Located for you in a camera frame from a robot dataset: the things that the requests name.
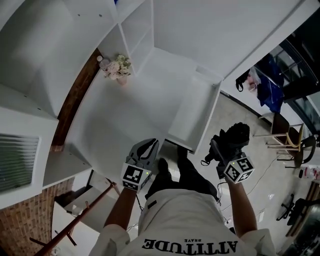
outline white t-shirt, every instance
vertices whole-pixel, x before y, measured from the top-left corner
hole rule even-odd
[[[108,225],[90,256],[276,255],[268,229],[239,238],[224,225],[211,195],[185,189],[153,194],[141,213],[138,234],[130,242],[123,228]]]

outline brick wall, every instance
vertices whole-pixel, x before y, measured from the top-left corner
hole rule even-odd
[[[71,191],[74,178],[46,188],[41,194],[0,210],[0,246],[9,256],[31,256],[48,243],[56,196]]]

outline wooden chair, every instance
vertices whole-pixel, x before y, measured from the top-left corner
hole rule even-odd
[[[292,151],[288,150],[288,154],[286,153],[278,153],[278,155],[290,155],[293,159],[277,159],[278,161],[294,161],[294,167],[286,166],[286,168],[300,168],[302,164],[308,163],[315,154],[317,147],[316,138],[312,135],[308,138],[305,138],[301,142],[301,150],[300,151]],[[310,150],[310,153],[306,159],[304,159],[304,152]]]
[[[294,128],[300,126],[299,132]],[[304,124],[290,125],[289,122],[279,113],[275,113],[271,126],[271,134],[253,135],[253,137],[272,137],[278,144],[268,143],[268,149],[300,151]]]

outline red pole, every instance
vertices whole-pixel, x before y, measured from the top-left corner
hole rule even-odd
[[[86,214],[91,211],[91,209],[114,187],[114,184],[111,184],[105,191],[99,195],[96,200],[90,204],[89,208],[85,208],[81,215],[75,217],[73,221],[70,222],[68,226],[66,226],[59,234],[57,234],[50,242],[48,242],[43,248],[38,251],[34,256],[42,256],[52,250],[73,228],[74,226],[81,221],[82,218],[86,216]]]

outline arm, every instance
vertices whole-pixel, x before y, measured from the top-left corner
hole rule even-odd
[[[125,187],[106,219],[104,226],[116,224],[127,230],[136,195],[137,191]]]
[[[240,238],[249,231],[257,230],[256,216],[243,185],[226,181],[230,190],[234,229]]]

